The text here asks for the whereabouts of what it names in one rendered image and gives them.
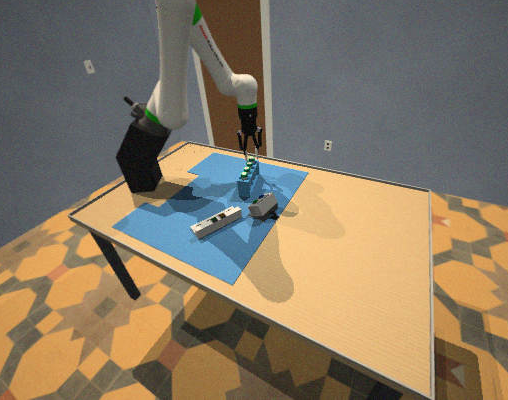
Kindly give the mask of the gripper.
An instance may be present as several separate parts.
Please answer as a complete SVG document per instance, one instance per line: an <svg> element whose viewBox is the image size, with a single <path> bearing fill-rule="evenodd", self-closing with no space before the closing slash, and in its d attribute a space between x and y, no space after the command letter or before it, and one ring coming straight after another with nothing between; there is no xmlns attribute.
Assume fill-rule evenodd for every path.
<svg viewBox="0 0 508 400"><path fill-rule="evenodd" d="M262 133L262 128L261 127L257 127L256 126L256 118L253 119L253 120L241 120L241 129L240 131L237 131L237 135L238 135L238 140L239 140L239 147L241 150L244 151L244 155L245 155L245 160L246 162L248 162L248 158L247 158L247 141L248 141L248 136L252 136L253 137L253 141L254 141L254 144L255 144L255 156L256 156L256 159L258 160L258 153L259 153L259 147L262 146L262 137L261 137L261 133ZM258 131L258 144L257 144L257 140L256 140L256 136L255 136L255 132ZM244 134L244 144L242 146L242 139L241 139L241 133Z"/></svg>

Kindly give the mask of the blue flat mat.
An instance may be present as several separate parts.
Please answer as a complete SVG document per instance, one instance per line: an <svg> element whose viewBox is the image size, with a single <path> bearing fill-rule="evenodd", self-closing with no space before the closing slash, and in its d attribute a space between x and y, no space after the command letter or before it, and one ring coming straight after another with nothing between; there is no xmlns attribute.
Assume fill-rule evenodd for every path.
<svg viewBox="0 0 508 400"><path fill-rule="evenodd" d="M244 158L213 152L187 172L199 175L161 206L144 202L112 227L233 285L276 220L248 215L260 195L274 194L280 216L309 172L259 162L251 197L238 193ZM230 207L242 217L198 239L191 226Z"/></svg>

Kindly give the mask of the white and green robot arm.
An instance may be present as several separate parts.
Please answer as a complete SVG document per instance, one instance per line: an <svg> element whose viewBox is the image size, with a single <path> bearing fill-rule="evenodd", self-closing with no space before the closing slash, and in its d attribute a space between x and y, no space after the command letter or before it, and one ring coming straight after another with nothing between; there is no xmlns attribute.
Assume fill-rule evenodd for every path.
<svg viewBox="0 0 508 400"><path fill-rule="evenodd" d="M206 66L219 92L237 98L239 118L246 121L257 118L256 80L250 75L232 72L217 48L196 0L155 1L160 40L160 87L158 82L154 90L156 108L154 92L148 105L134 104L124 97L132 107L130 115L138 119L140 127L152 135L164 137L168 129L180 129L187 123L189 44Z"/></svg>

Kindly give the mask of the blue rectangular tube holder block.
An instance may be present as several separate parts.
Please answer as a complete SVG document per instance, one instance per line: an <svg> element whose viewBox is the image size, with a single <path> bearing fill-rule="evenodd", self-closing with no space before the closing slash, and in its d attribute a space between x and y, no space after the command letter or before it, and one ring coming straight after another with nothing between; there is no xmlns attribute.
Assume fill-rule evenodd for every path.
<svg viewBox="0 0 508 400"><path fill-rule="evenodd" d="M256 174L255 174L256 173ZM238 193L242 197L251 197L257 179L259 177L259 160L255 160L247 179L242 179L241 174L237 180ZM251 182L251 185L250 185Z"/></svg>

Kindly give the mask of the dark grey table edge trim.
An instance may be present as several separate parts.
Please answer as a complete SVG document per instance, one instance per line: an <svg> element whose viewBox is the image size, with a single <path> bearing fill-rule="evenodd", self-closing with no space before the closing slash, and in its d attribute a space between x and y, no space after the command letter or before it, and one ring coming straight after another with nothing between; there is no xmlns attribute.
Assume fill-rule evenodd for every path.
<svg viewBox="0 0 508 400"><path fill-rule="evenodd" d="M163 157L159 158L158 162L160 160L162 160L163 158L167 157L168 155L172 154L176 150L180 149L181 147L185 146L188 143L196 144L196 145L201 145L201 146L205 146L205 147L210 147L210 148L215 148L215 149L220 149L220 150L225 150L225 151L230 151L230 152L235 152L235 153L240 153L240 154L244 154L244 152L241 152L241 151L236 151L236 150L231 150L231 149L226 149L226 148L220 148L220 147L215 147L215 146L210 146L210 145L205 145L205 144L200 144L200 143L195 143L195 142L187 141L186 143L184 143L181 146L177 147L173 151L171 151L168 154L164 155ZM417 390L417 389L415 389L415 388L413 388L413 387L411 387L411 386L409 386L409 385L407 385L407 384L405 384L405 383L403 383L403 382L401 382L401 381L399 381L399 380L396 380L396 379L394 379L394 378L392 378L392 377L390 377L390 376L388 376L388 375L386 375L386 374L384 374L384 373L382 373L382 372L380 372L380 371L378 371L378 370L376 370L376 369L374 369L374 368L372 368L372 367L370 367L370 366L368 366L368 365L366 365L366 364L364 364L364 363L362 363L362 362L360 362L360 361L358 361L358 360L356 360L356 359L354 359L354 358L352 358L352 357L350 357L350 356L348 356L348 355L346 355L346 354L344 354L344 353L342 353L342 352L340 352L340 351L338 351L338 350L336 350L336 349L334 349L334 348L332 348L332 347L330 347L330 346L320 342L320 341L317 341L317 340L315 340L315 339L313 339L313 338L311 338L311 337L309 337L309 336L307 336L307 335L305 335L305 334L303 334L303 333L301 333L301 332L299 332L299 331L297 331L297 330L295 330L295 329L293 329L293 328L291 328L291 327L289 327L289 326L287 326L287 325L285 325L285 324L283 324L283 323L281 323L281 322L279 322L279 321L277 321L277 320L275 320L275 319L273 319L273 318L271 318L271 317L269 317L269 316L267 316L267 315L265 315L265 314L255 310L255 309L253 309L253 308L251 308L251 307L249 307L249 306L239 302L239 301L237 301L236 299L234 299L234 298L232 298L232 297L230 297L230 296L228 296L228 295L226 295L226 294L224 294L224 293L222 293L222 292L220 292L220 291L218 291L218 290L216 290L216 289L214 289L214 288L212 288L212 287L210 287L210 286L208 286L208 285L206 285L206 284L204 284L204 283L202 283L202 282L200 282L200 281L198 281L198 280L196 280L196 279L194 279L194 278L192 278L192 277L190 277L190 276L188 276L188 275L186 275L186 274L184 274L184 273L182 273L182 272L180 272L180 271L178 271L178 270L176 270L176 269L174 269L174 268L172 268L172 267L170 267L170 266L168 266L168 265L166 265L166 264L164 264L162 262L160 262L159 260L157 260L157 259L155 259L155 258L153 258L153 257L151 257L151 256L149 256L149 255L147 255L147 254L145 254L145 253L143 253L143 252L141 252L141 251L139 251L139 250L137 250L137 249L135 249L135 248L133 248L133 247L131 247L131 246L121 242L121 241L119 241L119 240L117 240L116 238L114 238L114 237L112 237L112 236L110 236L110 235L108 235L108 234L106 234L106 233L104 233L104 232L102 232L102 231L100 231L100 230L98 230L98 229L96 229L96 228L94 228L94 227L92 227L92 226L82 222L81 220L71 216L74 213L76 213L77 211L79 211L82 208L84 208L85 206L87 206L90 203L94 202L98 198L100 198L103 195L107 194L111 190L115 189L119 185L123 184L124 182L126 182L126 180L121 181L120 183L118 183L115 186L111 187L110 189L106 190L102 194L98 195L97 197L93 198L92 200L88 201L87 203L83 204L82 206L78 207L74 211L72 211L69 214L67 214L67 216L72 218L73 220L75 220L75 221L77 221L77 222L79 222L79 223L81 223L81 224L83 224L83 225L93 229L94 231L96 231L96 232L98 232L98 233L100 233L100 234L102 234L102 235L104 235L104 236L106 236L106 237L116 241L117 243L119 243L119 244L121 244L121 245L123 245L123 246L125 246L125 247L127 247L127 248L129 248L129 249L131 249L131 250L133 250L133 251L135 251L137 253L139 253L140 255L142 255L142 256L144 256L144 257L146 257L146 258L148 258L148 259L150 259L150 260L152 260L152 261L154 261L154 262L156 262L156 263L166 267L167 269L169 269L169 270L171 270L171 271L173 271L173 272L175 272L175 273L177 273L177 274L179 274L179 275L181 275L181 276L183 276L183 277L185 277L185 278L187 278L187 279L189 279L189 280L199 284L200 286L202 286L202 287L204 287L204 288L206 288L206 289L208 289L208 290L210 290L210 291L212 291L212 292L214 292L214 293L216 293L216 294L218 294L218 295L220 295L220 296L222 296L222 297L224 297L224 298L226 298L226 299L228 299L228 300L230 300L230 301L232 301L232 302L234 302L236 304L238 304L239 306L241 306L241 307L243 307L243 308L245 308L245 309L247 309L247 310L249 310L249 311L251 311L251 312L253 312L253 313L255 313L255 314L257 314L257 315L259 315L259 316L261 316L261 317L263 317L263 318L265 318L265 319L267 319L267 320L269 320L269 321L271 321L271 322L273 322L273 323L275 323L275 324L277 324L277 325L279 325L279 326L281 326L281 327L283 327L283 328L285 328L285 329L287 329L287 330L289 330L291 332L293 332L294 334L296 334L298 336L300 336L300 337L302 337L302 338L304 338L304 339L306 339L306 340L308 340L308 341L310 341L310 342L312 342L312 343L314 343L314 344L316 344L316 345L318 345L318 346L320 346L320 347L322 347L322 348L324 348L324 349L326 349L326 350L328 350L328 351L330 351L330 352L332 352L332 353L334 353L334 354L336 354L336 355L338 355L338 356L340 356L340 357L342 357L342 358L344 358L344 359L346 359L346 360L348 360L348 361L350 361L350 362L352 362L352 363L354 363L354 364L356 364L356 365L358 365L358 366L360 366L360 367L362 367L362 368L364 368L364 369L366 369L366 370L368 370L368 371L370 371L370 372L372 372L372 373L374 373L374 374L376 374L376 375L378 375L378 376L380 376L380 377L382 377L382 378L384 378L384 379L386 379L386 380L388 380L388 381L390 381L390 382L392 382L392 383L394 383L394 384L396 384L396 385L398 385L398 386L400 386L400 387L402 387L402 388L404 388L404 389L406 389L406 390L408 390L408 391L410 391L410 392L412 392L412 393L414 393L414 394L416 394L416 395L426 399L426 400L435 400L434 308L433 308L433 258L432 258L431 190L430 189L425 189L425 188L420 188L420 187L415 187L415 186L410 186L410 185L405 185L405 184L400 184L400 183L395 183L395 182L390 182L390 181L385 181L385 180L380 180L380 179L375 179L375 178L370 178L370 177L365 177L365 176L360 176L360 175L356 175L356 174L351 174L351 173L346 173L346 172L341 172L341 171L336 171L336 170L331 170L331 169L326 169L326 168L306 165L306 164L301 164L301 163L296 163L296 162L291 162L291 161L286 161L286 160L281 160L281 159L261 156L261 155L258 155L258 157L264 158L264 159L269 159L269 160L274 160L274 161L279 161L279 162L284 162L284 163L289 163L289 164L309 167L309 168L313 168L313 169L318 169L318 170L323 170L323 171L328 171L328 172L333 172L333 173L338 173L338 174L348 175L348 176L352 176L352 177L357 177L357 178L362 178L362 179L367 179L367 180L372 180L372 181L377 181L377 182L382 182L382 183L386 183L386 184L391 184L391 185L396 185L396 186L401 186L401 187L406 187L406 188L411 188L411 189L416 189L416 190L428 192L428 194L429 194L429 274L430 274L430 396L425 394L425 393L423 393L423 392L421 392L421 391L419 391L419 390Z"/></svg>

